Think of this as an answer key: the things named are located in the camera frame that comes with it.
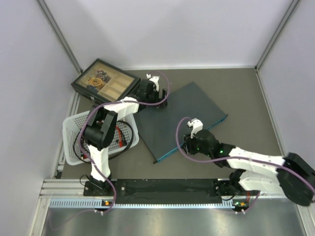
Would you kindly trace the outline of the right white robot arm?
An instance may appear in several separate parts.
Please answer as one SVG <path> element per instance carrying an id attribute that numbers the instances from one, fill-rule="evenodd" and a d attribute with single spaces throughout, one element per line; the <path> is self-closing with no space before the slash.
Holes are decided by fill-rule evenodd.
<path id="1" fill-rule="evenodd" d="M 219 142 L 208 130 L 186 134 L 182 150 L 188 155 L 202 153 L 208 157 L 207 163 L 234 169 L 229 177 L 229 187 L 234 194 L 275 193 L 304 207 L 315 201 L 315 171 L 296 153 L 270 156 L 246 151 Z"/>

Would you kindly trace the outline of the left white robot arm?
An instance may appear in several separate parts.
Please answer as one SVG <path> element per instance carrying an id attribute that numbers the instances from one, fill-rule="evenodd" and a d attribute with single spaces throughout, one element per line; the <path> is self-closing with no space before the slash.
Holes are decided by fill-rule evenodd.
<path id="1" fill-rule="evenodd" d="M 159 76 L 153 76 L 142 80 L 136 89 L 123 99 L 101 104 L 90 111 L 80 136 L 84 138 L 90 152 L 91 177 L 96 181 L 94 188 L 99 194 L 106 195 L 112 188 L 108 180 L 111 175 L 108 152 L 115 135 L 116 123 L 148 106 L 165 108 L 167 90 L 162 90 L 162 96 L 159 92 Z"/>

